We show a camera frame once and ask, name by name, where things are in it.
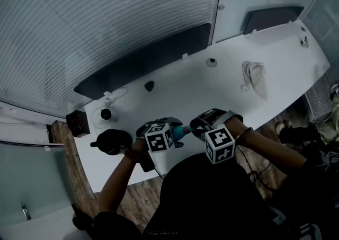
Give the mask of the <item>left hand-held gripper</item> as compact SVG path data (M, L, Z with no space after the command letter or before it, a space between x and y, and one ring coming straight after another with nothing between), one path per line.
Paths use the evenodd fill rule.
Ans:
M172 131L174 127L182 125L183 123L179 119L173 117L148 121L137 129L136 137L145 138L148 150L152 153L181 148L184 143L174 142Z

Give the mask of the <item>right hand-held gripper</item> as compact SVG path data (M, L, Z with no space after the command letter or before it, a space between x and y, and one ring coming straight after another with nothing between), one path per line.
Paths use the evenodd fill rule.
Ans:
M201 141L205 141L207 157L212 164L219 164L234 156L235 139L226 127L226 122L233 118L243 122L243 117L231 110L211 109L200 114L190 122L194 129L192 134Z

